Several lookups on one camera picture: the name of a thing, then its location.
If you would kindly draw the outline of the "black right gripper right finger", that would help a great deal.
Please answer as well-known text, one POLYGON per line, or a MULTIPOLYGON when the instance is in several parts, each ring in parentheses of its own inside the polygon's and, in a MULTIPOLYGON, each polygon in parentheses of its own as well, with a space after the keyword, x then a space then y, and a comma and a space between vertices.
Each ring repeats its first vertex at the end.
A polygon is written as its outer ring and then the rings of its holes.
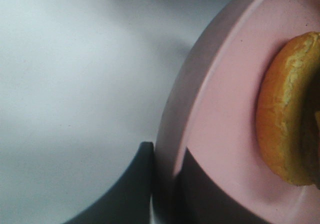
POLYGON ((176 224, 264 224, 265 220, 240 205, 203 171, 191 152, 185 151, 178 175, 176 224))

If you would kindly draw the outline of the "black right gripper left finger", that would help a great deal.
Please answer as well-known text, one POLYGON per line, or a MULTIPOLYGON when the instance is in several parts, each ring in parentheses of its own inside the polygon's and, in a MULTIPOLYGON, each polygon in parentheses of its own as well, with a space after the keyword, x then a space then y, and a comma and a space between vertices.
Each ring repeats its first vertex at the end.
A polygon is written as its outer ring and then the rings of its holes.
POLYGON ((148 224, 154 170, 154 145, 142 142, 118 181, 68 224, 148 224))

